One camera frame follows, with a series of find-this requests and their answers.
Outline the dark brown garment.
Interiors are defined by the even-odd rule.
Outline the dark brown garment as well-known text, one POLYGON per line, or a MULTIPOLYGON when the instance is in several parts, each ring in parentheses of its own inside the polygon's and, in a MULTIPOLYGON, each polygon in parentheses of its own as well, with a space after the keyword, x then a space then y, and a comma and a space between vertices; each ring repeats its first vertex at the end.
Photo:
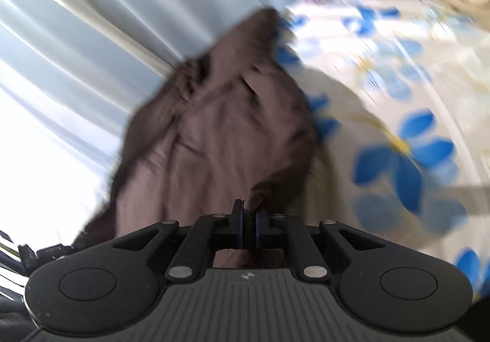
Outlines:
POLYGON ((274 60, 280 16, 260 9, 182 63, 129 123, 110 198, 74 244, 91 247, 174 219, 283 212, 316 148, 307 99, 274 60))

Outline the blue floral bed sheet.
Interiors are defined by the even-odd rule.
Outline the blue floral bed sheet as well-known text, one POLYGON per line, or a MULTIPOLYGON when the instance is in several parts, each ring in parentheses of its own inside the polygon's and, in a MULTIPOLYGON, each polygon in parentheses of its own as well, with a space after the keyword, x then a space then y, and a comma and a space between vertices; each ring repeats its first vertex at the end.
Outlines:
POLYGON ((434 0, 296 2, 277 57, 319 139, 290 214, 443 259, 488 296, 488 32, 434 0))

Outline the white pleated curtain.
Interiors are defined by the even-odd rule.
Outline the white pleated curtain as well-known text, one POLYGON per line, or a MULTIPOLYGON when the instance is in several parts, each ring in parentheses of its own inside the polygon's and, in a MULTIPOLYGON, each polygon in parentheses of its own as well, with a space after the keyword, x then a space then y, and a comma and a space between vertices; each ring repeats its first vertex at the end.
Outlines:
POLYGON ((1 229, 69 243, 105 198, 126 123, 183 60, 291 0, 1 0, 1 229))

